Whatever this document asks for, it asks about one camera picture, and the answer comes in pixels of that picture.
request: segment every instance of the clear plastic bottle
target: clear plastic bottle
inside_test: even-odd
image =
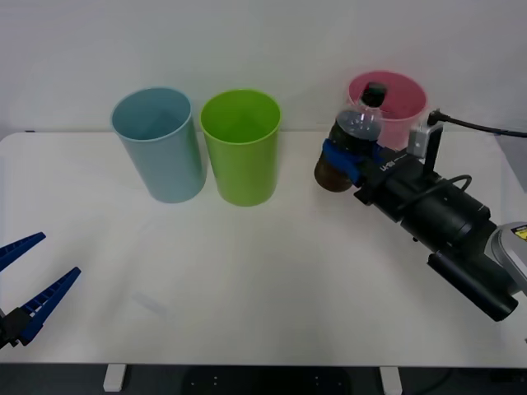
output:
[[[346,105],[335,120],[329,132],[329,139],[342,150],[360,155],[370,150],[377,141],[382,129],[382,114],[379,107],[386,96],[386,88],[374,82],[366,86],[358,105]],[[331,192],[343,192],[352,186],[348,176],[334,169],[320,155],[315,167],[317,183]]]

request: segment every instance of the plastic cup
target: plastic cup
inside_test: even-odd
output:
[[[156,200],[183,202],[201,190],[205,173],[184,93],[169,88],[133,93],[115,107],[112,125]]]
[[[387,71],[367,72],[355,77],[348,87],[348,99],[357,103],[368,82],[386,86],[386,97],[380,110],[383,130],[378,143],[394,150],[408,145],[410,128],[427,107],[427,94],[414,80],[403,74]]]
[[[277,135],[282,114],[269,95],[251,89],[223,92],[201,112],[220,195],[237,206],[265,202],[277,184]]]

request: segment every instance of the white wall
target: white wall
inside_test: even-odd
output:
[[[371,68],[453,115],[521,126],[526,16],[525,0],[2,0],[0,130],[108,129],[145,86],[186,91],[196,113],[252,86],[284,128],[322,128]]]

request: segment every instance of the bottle cap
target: bottle cap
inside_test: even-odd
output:
[[[386,97],[386,86],[378,82],[368,82],[362,92],[361,102],[368,107],[381,107]]]

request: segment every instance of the white table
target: white table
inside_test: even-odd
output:
[[[48,238],[0,275],[0,305],[82,274],[37,338],[0,362],[527,368],[527,298],[494,323],[398,225],[352,191],[320,188],[325,135],[284,132],[277,190],[251,208],[223,201],[210,168],[191,201],[154,201],[111,133],[7,137],[1,241]],[[469,192],[499,222],[493,137],[444,136],[437,169],[471,174]]]

